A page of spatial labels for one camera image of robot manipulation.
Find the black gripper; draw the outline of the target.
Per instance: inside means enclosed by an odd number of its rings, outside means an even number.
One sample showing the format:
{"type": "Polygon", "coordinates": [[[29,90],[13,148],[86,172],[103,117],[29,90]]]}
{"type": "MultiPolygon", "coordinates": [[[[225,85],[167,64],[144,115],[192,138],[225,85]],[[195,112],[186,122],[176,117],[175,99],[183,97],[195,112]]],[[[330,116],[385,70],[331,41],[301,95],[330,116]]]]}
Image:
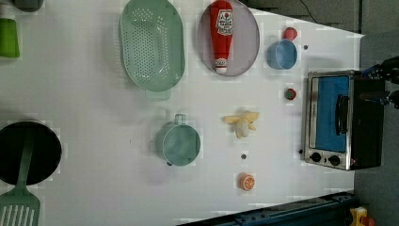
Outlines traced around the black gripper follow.
{"type": "MultiPolygon", "coordinates": [[[[374,65],[362,71],[361,76],[368,80],[379,80],[381,77],[392,83],[399,83],[399,56],[384,60],[380,66],[374,65]]],[[[393,105],[399,108],[399,91],[362,92],[361,100],[380,105],[393,105]]]]}

